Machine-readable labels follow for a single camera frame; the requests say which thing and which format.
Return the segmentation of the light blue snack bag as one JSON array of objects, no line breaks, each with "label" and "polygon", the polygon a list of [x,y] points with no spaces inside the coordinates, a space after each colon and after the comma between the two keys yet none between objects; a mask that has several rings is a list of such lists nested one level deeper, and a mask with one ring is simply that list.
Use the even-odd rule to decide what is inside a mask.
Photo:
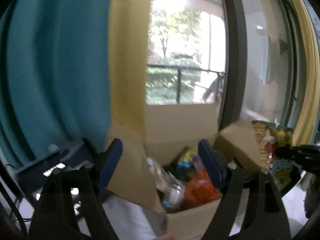
[{"label": "light blue snack bag", "polygon": [[192,167],[193,156],[197,154],[197,148],[188,148],[184,153],[181,154],[177,163],[177,173],[179,175],[185,174]]}]

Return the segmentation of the yellow curtain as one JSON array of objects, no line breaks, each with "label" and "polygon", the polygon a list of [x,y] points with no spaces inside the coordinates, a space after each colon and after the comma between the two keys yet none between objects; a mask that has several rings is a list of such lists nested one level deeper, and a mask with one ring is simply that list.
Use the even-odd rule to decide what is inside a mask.
[{"label": "yellow curtain", "polygon": [[111,0],[108,64],[114,119],[142,139],[151,0]]}]

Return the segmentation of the teal curtain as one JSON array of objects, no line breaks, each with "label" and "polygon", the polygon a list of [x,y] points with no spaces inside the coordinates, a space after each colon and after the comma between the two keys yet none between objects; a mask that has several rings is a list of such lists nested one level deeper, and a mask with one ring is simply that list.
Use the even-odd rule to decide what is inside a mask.
[{"label": "teal curtain", "polygon": [[105,149],[110,0],[12,0],[1,18],[1,151],[16,166],[50,145]]}]

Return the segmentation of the orange snack bag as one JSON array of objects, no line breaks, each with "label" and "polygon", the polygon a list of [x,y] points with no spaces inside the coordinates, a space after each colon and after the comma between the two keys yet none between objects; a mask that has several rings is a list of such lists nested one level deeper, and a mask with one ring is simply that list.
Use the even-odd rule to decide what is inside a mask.
[{"label": "orange snack bag", "polygon": [[222,197],[218,189],[213,187],[205,169],[199,171],[185,186],[183,207],[191,209],[211,203]]}]

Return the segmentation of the colourful noodle snack bag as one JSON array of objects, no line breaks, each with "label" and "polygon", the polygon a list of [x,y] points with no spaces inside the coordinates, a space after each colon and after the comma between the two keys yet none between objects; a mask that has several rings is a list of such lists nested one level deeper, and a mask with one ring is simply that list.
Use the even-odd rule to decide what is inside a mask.
[{"label": "colourful noodle snack bag", "polygon": [[290,173],[294,164],[276,156],[276,150],[292,146],[293,129],[266,121],[251,122],[260,154],[260,166],[269,170],[278,190],[284,194],[291,182]]}]

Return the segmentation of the black tablet clock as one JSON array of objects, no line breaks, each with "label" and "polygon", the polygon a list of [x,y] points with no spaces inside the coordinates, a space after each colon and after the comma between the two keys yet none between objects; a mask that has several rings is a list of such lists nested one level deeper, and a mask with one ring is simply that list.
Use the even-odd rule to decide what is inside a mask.
[{"label": "black tablet clock", "polygon": [[84,163],[92,162],[98,153],[86,138],[67,141],[60,146],[51,144],[49,149],[52,152],[48,156],[32,161],[15,173],[18,186],[32,207],[37,206],[44,184],[56,168],[77,170]]}]

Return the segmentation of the brown cardboard box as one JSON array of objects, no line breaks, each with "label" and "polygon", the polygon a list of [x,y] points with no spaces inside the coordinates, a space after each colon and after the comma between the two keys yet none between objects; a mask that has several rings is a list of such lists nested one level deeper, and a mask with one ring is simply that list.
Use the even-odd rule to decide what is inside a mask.
[{"label": "brown cardboard box", "polygon": [[201,139],[207,139],[228,161],[236,159],[245,169],[260,169],[252,125],[238,120],[218,130],[214,105],[146,105],[144,124],[145,135],[141,137],[123,122],[112,119],[107,139],[120,139],[123,153],[107,188],[149,210],[164,212],[147,166],[148,157],[167,165],[185,146],[195,147]]}]

